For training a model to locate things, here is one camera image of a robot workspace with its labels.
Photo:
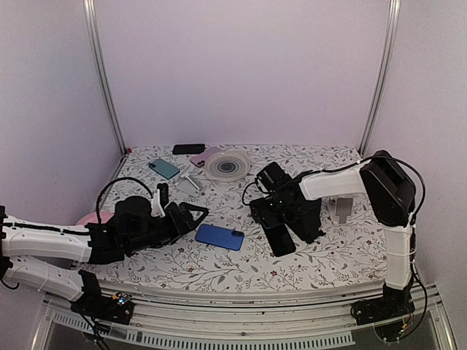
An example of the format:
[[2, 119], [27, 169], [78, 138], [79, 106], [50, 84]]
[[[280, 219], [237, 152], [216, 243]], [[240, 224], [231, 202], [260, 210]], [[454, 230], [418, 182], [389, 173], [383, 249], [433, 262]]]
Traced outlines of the white silver phone stand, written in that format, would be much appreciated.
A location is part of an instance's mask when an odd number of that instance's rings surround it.
[[333, 225], [346, 225], [352, 215], [352, 198], [331, 198], [327, 202], [329, 217]]

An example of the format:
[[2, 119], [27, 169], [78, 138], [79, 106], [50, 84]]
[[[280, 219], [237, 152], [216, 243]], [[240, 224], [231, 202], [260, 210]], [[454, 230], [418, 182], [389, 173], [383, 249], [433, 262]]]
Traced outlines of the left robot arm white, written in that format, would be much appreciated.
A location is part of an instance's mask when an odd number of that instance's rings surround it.
[[108, 311], [97, 278], [84, 271], [69, 271], [44, 261], [46, 257], [90, 265], [123, 261], [145, 249], [176, 243], [195, 230], [209, 210], [182, 202], [161, 206], [141, 196], [117, 202], [105, 223], [46, 226], [1, 215], [1, 277], [80, 301], [92, 316]]

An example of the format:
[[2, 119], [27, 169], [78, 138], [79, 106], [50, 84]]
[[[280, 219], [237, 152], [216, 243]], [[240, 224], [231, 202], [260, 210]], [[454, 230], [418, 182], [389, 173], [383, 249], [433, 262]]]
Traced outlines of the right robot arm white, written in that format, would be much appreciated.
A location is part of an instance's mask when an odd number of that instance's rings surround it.
[[250, 201], [251, 216], [272, 239], [275, 256], [290, 254], [292, 230], [302, 241], [312, 243], [323, 235], [320, 210], [323, 198], [362, 193], [367, 195], [374, 216], [385, 234], [387, 273], [385, 286], [393, 289], [381, 297], [377, 311], [394, 317], [406, 304], [404, 290], [412, 281], [413, 230], [420, 207], [416, 187], [405, 172], [407, 164], [384, 150], [337, 169], [286, 174], [275, 162], [256, 177], [266, 194]]

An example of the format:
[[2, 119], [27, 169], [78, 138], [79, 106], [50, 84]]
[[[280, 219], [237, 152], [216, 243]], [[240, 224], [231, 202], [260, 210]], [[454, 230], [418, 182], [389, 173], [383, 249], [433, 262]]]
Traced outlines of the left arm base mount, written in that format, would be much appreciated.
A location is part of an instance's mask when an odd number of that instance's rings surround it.
[[82, 279], [82, 295], [71, 302], [70, 309], [82, 316], [108, 322], [129, 325], [134, 312], [132, 295], [117, 292], [112, 296], [101, 293], [98, 279], [93, 273], [79, 270]]

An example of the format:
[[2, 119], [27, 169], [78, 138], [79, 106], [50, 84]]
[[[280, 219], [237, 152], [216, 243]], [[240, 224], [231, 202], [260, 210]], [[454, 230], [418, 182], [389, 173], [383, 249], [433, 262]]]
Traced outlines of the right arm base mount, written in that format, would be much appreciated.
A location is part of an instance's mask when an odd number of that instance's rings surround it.
[[394, 289], [383, 284], [382, 296], [353, 303], [350, 315], [357, 325], [409, 315], [415, 310], [410, 290], [410, 285], [403, 289]]

